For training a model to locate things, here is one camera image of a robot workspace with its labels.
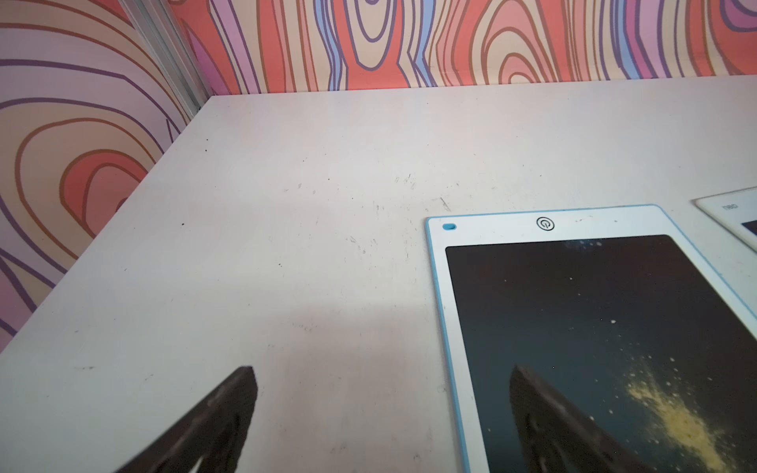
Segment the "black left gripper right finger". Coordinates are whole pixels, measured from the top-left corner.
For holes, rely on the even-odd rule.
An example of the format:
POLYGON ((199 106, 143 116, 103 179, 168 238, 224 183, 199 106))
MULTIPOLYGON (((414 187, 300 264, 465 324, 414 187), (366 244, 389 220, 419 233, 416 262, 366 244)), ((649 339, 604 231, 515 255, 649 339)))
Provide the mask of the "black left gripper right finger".
POLYGON ((533 370, 514 367, 510 404, 528 472, 651 470, 533 370))

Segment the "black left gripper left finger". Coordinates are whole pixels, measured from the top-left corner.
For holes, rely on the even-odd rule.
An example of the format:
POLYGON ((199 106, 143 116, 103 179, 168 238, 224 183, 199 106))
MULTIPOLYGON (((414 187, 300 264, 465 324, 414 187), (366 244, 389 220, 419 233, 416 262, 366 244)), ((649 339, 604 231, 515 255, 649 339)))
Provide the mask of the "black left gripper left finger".
POLYGON ((258 395, 251 366, 237 368, 121 472, 234 472, 258 395))

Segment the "blue white drawing tablet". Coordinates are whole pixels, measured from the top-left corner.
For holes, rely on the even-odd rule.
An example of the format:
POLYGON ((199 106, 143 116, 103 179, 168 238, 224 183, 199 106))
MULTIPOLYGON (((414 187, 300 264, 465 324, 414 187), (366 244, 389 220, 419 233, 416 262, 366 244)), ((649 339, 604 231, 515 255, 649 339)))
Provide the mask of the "blue white drawing tablet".
POLYGON ((431 217, 462 468, 526 472, 533 370, 651 472, 756 468, 756 315, 656 205, 431 217))

